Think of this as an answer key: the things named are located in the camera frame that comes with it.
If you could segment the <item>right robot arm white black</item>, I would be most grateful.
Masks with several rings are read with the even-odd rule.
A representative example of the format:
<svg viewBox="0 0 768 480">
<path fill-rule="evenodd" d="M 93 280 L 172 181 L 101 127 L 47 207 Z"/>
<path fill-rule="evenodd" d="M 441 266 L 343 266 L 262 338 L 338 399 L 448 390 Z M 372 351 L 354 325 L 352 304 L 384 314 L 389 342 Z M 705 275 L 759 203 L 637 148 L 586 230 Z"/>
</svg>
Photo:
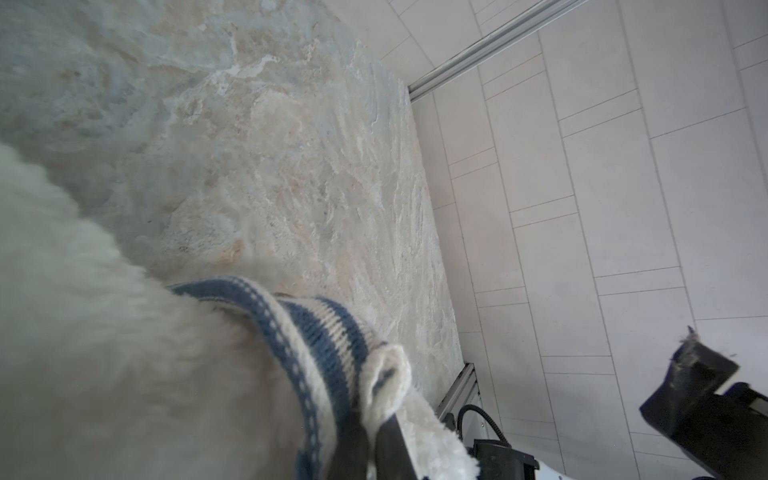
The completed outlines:
<svg viewBox="0 0 768 480">
<path fill-rule="evenodd" d="M 706 471 L 706 479 L 767 477 L 767 396 L 745 382 L 717 390 L 739 369 L 704 345 L 690 330 L 674 352 L 662 384 L 641 405 L 645 422 Z M 479 461 L 480 479 L 565 479 L 534 456 L 514 449 L 482 408 L 458 411 L 456 432 L 463 434 L 468 412 L 477 413 L 494 439 L 475 439 L 467 448 Z"/>
</svg>

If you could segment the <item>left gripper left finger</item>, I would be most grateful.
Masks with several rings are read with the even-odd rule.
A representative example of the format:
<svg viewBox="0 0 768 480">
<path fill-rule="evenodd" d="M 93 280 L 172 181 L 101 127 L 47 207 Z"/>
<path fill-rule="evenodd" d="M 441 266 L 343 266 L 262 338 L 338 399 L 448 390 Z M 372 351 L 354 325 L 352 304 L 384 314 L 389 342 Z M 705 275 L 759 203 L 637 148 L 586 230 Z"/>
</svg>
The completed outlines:
<svg viewBox="0 0 768 480">
<path fill-rule="evenodd" d="M 342 423 L 330 461 L 328 480 L 365 480 L 369 463 L 369 440 L 359 413 L 349 413 Z"/>
</svg>

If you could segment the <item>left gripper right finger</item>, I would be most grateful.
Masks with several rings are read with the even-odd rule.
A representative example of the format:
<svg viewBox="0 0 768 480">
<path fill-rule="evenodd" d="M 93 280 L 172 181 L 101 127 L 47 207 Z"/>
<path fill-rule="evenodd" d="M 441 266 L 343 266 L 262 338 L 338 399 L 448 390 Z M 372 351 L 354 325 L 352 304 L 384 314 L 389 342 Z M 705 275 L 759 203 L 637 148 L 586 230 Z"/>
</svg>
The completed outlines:
<svg viewBox="0 0 768 480">
<path fill-rule="evenodd" d="M 374 446 L 378 480 L 417 480 L 397 417 L 392 415 L 379 428 Z"/>
</svg>

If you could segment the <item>blue white striped knit sweater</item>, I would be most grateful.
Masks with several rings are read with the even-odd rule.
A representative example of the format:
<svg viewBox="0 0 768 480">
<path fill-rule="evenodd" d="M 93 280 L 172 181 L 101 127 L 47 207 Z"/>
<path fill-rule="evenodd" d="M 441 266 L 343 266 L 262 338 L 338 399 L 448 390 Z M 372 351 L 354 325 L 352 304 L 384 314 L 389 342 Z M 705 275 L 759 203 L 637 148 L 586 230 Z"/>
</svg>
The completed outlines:
<svg viewBox="0 0 768 480">
<path fill-rule="evenodd" d="M 326 297 L 271 294 L 235 276 L 183 282 L 170 289 L 237 312 L 258 328 L 300 404 L 305 440 L 295 457 L 296 478 L 327 479 L 349 413 L 360 414 L 369 440 L 367 477 L 376 477 L 377 432 L 396 416 L 411 387 L 411 366 L 401 346 L 381 339 Z"/>
</svg>

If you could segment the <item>white teddy bear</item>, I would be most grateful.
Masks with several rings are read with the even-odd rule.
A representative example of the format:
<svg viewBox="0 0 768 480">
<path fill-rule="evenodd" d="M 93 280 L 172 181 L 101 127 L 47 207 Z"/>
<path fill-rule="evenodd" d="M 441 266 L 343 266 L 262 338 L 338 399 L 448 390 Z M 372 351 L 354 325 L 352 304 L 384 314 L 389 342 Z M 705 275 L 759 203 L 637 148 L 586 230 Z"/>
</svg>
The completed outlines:
<svg viewBox="0 0 768 480">
<path fill-rule="evenodd" d="M 258 328 L 176 295 L 15 149 L 1 149 L 1 475 L 298 479 L 298 398 Z M 478 462 L 411 387 L 417 479 Z"/>
</svg>

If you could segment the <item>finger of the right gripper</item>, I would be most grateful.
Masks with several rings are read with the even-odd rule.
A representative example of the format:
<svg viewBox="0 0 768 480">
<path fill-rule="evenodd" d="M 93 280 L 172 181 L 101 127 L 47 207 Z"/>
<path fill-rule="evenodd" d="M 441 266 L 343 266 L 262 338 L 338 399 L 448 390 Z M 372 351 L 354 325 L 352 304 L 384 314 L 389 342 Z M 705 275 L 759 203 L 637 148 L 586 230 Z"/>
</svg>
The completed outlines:
<svg viewBox="0 0 768 480">
<path fill-rule="evenodd" d="M 745 382 L 717 392 L 738 369 L 690 330 L 662 384 L 639 408 L 648 425 L 711 479 L 767 477 L 767 397 Z"/>
</svg>

